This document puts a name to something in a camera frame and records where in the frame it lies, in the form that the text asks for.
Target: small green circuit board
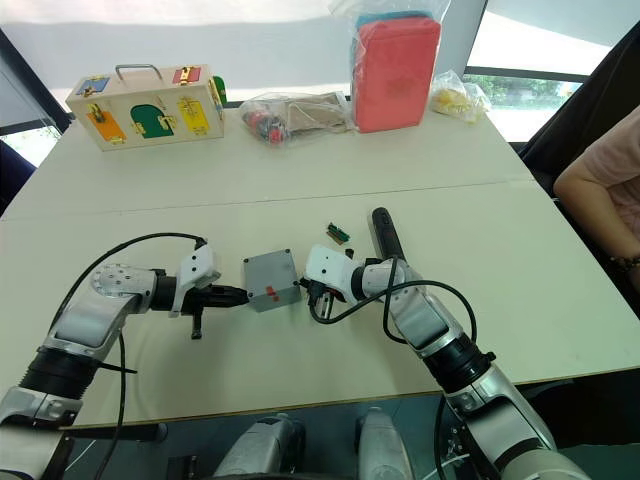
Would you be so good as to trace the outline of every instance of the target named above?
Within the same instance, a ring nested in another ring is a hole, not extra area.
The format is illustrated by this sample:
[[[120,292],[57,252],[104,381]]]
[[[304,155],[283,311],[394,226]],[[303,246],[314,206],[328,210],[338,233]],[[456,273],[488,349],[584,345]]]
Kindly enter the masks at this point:
[[[327,235],[333,238],[333,241],[338,245],[342,245],[343,243],[348,242],[351,238],[349,235],[347,235],[347,233],[336,227],[333,223],[330,223],[327,227]]]

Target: yellow door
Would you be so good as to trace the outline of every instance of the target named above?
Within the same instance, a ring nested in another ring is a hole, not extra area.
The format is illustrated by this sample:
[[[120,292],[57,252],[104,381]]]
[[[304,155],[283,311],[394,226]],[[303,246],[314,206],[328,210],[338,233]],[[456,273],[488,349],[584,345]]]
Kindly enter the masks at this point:
[[[198,100],[183,97],[178,102],[178,108],[184,118],[187,128],[196,135],[206,135],[209,131],[209,122]]]

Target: gray plastic box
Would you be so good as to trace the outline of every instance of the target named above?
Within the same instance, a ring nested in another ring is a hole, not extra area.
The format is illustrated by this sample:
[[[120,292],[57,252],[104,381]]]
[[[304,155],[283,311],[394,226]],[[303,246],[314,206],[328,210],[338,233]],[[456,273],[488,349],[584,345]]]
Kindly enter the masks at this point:
[[[291,250],[244,259],[245,289],[257,312],[283,307],[302,299]]]

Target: window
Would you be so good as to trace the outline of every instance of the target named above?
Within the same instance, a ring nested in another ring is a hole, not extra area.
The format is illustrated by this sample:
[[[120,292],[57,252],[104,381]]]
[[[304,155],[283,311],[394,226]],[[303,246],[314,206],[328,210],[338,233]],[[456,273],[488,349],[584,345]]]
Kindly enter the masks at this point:
[[[488,0],[464,80],[485,91],[504,138],[526,142],[638,18],[631,0]]]
[[[526,142],[580,87],[581,83],[534,78],[470,75],[491,101],[487,114],[508,142]]]
[[[40,166],[59,139],[60,132],[51,126],[0,135],[0,140],[35,167]]]

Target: wooden toy box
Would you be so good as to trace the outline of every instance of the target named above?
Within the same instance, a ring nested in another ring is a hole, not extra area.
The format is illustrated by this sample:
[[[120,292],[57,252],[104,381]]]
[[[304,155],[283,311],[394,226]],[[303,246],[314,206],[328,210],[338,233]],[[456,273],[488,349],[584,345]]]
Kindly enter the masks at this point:
[[[80,80],[66,101],[102,150],[224,135],[224,111],[207,65],[117,65],[115,74]]]

